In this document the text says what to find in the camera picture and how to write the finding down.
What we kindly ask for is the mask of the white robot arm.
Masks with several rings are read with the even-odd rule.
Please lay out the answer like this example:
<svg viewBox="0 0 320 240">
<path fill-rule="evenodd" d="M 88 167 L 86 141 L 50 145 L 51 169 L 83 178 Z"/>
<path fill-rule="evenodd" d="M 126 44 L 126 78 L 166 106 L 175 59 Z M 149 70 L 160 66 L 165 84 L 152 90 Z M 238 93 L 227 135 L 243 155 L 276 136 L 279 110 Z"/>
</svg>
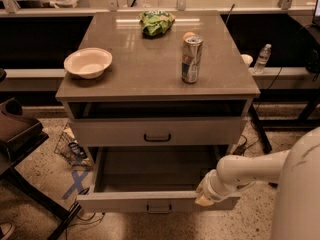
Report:
<svg viewBox="0 0 320 240">
<path fill-rule="evenodd" d="M 198 185 L 195 203 L 213 205 L 257 181 L 278 185 L 271 240 L 320 240 L 320 128 L 287 151 L 221 158 Z"/>
</svg>

